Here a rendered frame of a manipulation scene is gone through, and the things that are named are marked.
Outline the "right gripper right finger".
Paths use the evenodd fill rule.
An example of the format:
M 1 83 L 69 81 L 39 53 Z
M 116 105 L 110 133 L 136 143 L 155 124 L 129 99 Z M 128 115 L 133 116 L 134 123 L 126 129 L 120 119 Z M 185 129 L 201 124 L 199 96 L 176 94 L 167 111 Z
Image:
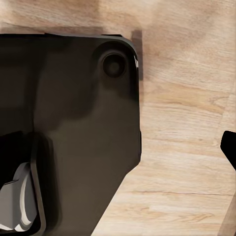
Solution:
M 224 131 L 220 148 L 236 170 L 236 133 Z

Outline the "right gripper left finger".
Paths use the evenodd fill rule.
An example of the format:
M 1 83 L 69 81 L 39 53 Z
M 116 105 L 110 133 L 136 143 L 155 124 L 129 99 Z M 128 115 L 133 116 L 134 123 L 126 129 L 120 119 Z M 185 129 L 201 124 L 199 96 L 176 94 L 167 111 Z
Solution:
M 0 136 L 0 190 L 26 149 L 23 133 Z

